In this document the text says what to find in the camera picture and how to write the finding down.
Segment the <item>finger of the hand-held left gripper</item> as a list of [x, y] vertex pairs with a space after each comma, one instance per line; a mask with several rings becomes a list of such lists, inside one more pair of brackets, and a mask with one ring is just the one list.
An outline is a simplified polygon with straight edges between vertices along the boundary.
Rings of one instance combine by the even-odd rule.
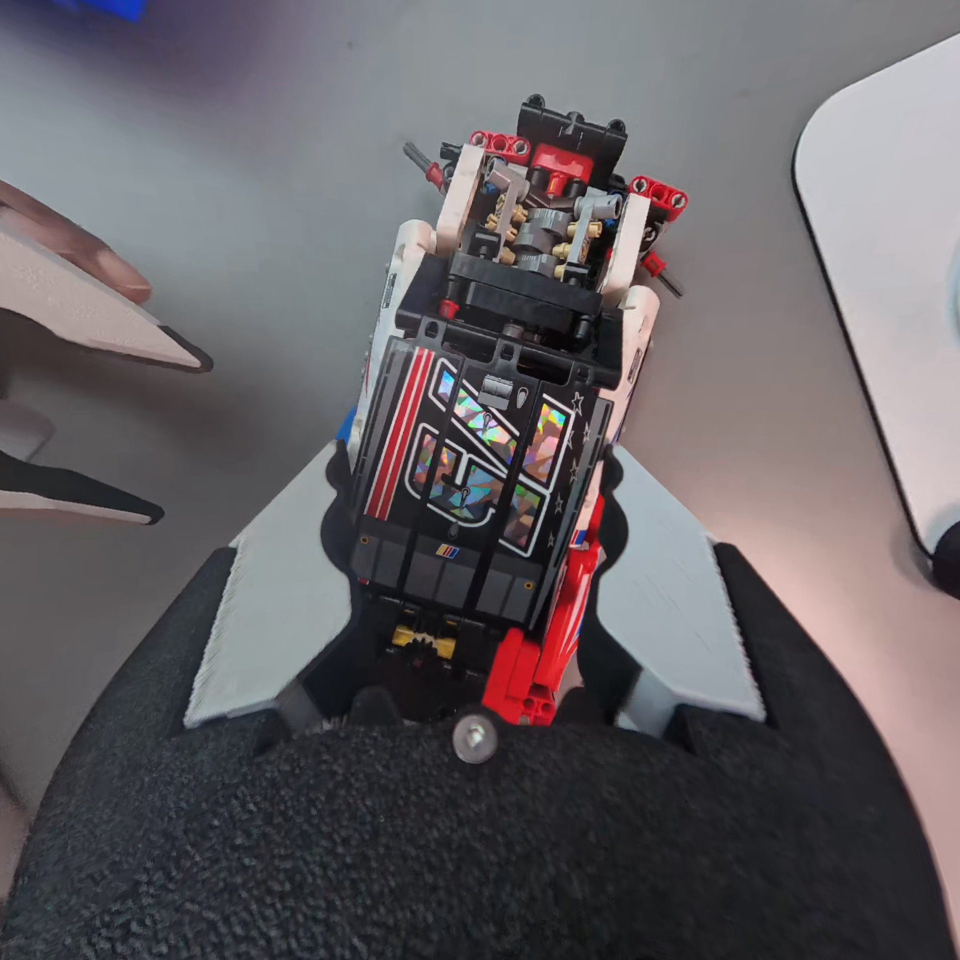
[[39, 244], [7, 213], [1, 226], [1, 307], [93, 351], [186, 371], [213, 368], [208, 354]]
[[54, 436], [54, 424], [18, 403], [1, 405], [1, 509], [68, 512], [153, 525], [164, 510], [85, 474], [33, 462]]

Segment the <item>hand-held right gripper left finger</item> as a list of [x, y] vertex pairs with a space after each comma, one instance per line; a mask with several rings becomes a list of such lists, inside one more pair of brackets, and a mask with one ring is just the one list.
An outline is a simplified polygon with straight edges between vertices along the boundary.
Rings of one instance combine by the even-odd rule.
[[183, 715], [187, 730], [278, 707], [349, 624], [349, 578], [321, 539], [337, 497], [328, 468], [345, 453], [342, 441], [330, 441], [230, 543], [233, 563]]

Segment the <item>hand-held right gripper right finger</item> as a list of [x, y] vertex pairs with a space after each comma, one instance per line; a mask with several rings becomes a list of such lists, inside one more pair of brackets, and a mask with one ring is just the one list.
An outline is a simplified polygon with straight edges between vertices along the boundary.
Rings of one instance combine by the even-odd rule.
[[605, 456], [591, 582], [591, 694], [660, 738], [682, 706], [766, 720], [714, 540], [621, 446]]

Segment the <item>brick-built toy race car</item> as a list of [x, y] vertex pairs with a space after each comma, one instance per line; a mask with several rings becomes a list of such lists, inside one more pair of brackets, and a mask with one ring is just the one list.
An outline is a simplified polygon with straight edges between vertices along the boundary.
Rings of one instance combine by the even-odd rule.
[[522, 102], [439, 162], [398, 228], [346, 451], [372, 683], [414, 722], [470, 704], [548, 726], [602, 556], [606, 450], [661, 300], [683, 190], [618, 163], [626, 123]]

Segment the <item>grey desk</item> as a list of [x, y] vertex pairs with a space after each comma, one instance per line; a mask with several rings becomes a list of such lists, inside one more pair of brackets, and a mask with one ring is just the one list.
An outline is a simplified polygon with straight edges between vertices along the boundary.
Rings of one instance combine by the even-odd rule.
[[141, 366], [4, 322], [43, 461], [159, 503], [150, 529], [2, 516], [2, 766], [33, 810], [106, 681], [356, 396], [411, 139], [540, 92], [623, 118], [687, 190], [624, 432], [844, 673], [942, 860], [958, 834], [958, 605], [911, 536], [795, 201], [835, 90], [958, 30], [958, 2], [158, 2], [137, 27], [2, 3], [2, 178], [99, 234], [214, 359]]

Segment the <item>white desk mat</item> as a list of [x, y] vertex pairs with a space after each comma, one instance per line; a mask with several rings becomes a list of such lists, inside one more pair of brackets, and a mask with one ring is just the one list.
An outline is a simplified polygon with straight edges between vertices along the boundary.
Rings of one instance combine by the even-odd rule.
[[824, 101], [793, 176], [918, 546], [959, 517], [959, 36]]

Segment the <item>person's left hand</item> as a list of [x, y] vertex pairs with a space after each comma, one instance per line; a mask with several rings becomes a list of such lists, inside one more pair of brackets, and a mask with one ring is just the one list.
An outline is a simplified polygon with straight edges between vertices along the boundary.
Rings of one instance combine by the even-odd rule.
[[109, 245], [6, 181], [1, 181], [1, 221], [134, 304], [150, 300], [151, 283]]

